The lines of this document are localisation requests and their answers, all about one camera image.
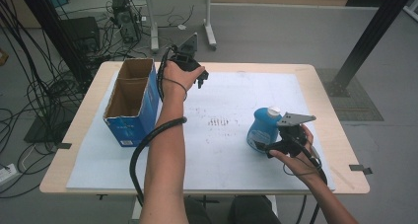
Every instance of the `plastic bottle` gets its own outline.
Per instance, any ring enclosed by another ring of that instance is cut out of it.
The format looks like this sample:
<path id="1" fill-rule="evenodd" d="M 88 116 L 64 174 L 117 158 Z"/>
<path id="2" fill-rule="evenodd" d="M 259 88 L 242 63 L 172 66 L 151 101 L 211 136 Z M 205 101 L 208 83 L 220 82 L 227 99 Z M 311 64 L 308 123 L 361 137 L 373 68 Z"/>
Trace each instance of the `plastic bottle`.
<path id="1" fill-rule="evenodd" d="M 257 149 L 255 142 L 263 144 L 270 144 L 276 142 L 279 135 L 279 129 L 277 128 L 277 122 L 282 118 L 280 115 L 280 109 L 277 107 L 260 108 L 254 113 L 254 123 L 248 131 L 246 136 L 246 142 L 253 149 L 264 152 Z"/>

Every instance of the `power outlet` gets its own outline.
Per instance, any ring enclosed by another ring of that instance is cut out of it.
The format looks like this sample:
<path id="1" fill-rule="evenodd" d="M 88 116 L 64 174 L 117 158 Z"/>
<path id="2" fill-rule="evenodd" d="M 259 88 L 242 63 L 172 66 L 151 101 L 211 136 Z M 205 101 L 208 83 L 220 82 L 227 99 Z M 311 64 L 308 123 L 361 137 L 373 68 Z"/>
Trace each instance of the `power outlet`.
<path id="1" fill-rule="evenodd" d="M 7 166 L 9 169 L 3 168 L 0 170 L 0 186 L 12 180 L 14 177 L 19 175 L 15 165 L 12 163 Z"/>

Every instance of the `paper on table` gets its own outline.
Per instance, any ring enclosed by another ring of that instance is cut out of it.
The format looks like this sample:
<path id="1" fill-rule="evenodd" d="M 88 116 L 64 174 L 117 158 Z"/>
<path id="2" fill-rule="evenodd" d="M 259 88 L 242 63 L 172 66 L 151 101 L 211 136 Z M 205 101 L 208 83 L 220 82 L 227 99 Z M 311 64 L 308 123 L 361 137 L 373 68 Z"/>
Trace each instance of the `paper on table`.
<path id="1" fill-rule="evenodd" d="M 129 161 L 134 148 L 121 148 L 103 122 L 102 115 L 115 80 L 113 77 L 77 156 L 68 188 L 134 189 Z M 283 192 L 307 190 L 296 177 L 286 175 L 282 163 L 267 159 L 245 141 L 258 108 L 277 106 L 285 112 L 309 114 L 298 79 L 293 74 L 210 73 L 201 89 L 193 87 L 184 104 L 187 123 L 186 173 L 188 192 Z M 328 186 L 335 189 L 314 125 L 315 137 Z M 143 184 L 144 149 L 137 164 Z"/>

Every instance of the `open box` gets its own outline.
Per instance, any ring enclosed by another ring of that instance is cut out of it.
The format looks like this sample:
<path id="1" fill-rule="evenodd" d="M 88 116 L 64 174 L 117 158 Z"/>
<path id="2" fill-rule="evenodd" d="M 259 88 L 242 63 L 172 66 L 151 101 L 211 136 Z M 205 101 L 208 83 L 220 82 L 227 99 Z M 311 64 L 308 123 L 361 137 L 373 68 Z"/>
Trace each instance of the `open box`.
<path id="1" fill-rule="evenodd" d="M 114 82 L 104 122 L 122 147 L 136 147 L 154 129 L 159 95 L 153 59 L 127 59 Z"/>

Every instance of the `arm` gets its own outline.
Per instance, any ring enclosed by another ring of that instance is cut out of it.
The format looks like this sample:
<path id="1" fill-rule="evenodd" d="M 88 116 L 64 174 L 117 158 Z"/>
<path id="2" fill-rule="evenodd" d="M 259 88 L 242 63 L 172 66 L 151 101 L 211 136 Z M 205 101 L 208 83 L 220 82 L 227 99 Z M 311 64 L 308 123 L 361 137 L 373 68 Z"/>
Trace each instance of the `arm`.
<path id="1" fill-rule="evenodd" d="M 186 90 L 203 72 L 183 72 L 167 61 L 164 77 L 181 84 Z M 183 116 L 185 91 L 174 82 L 164 80 L 163 106 L 156 126 Z M 152 141 L 148 152 L 144 185 L 144 206 L 140 223 L 187 223 L 183 201 L 185 168 L 184 136 L 181 125 L 169 128 Z"/>
<path id="2" fill-rule="evenodd" d="M 302 124 L 302 128 L 308 137 L 305 147 L 312 153 L 311 147 L 314 137 L 304 124 Z M 310 161 L 303 153 L 300 153 L 296 158 L 290 158 L 276 150 L 271 150 L 270 154 L 286 164 L 295 175 L 308 174 L 298 176 L 298 178 L 310 189 L 328 223 L 357 223 L 354 217 L 322 181 L 317 170 L 306 165 L 310 164 Z"/>

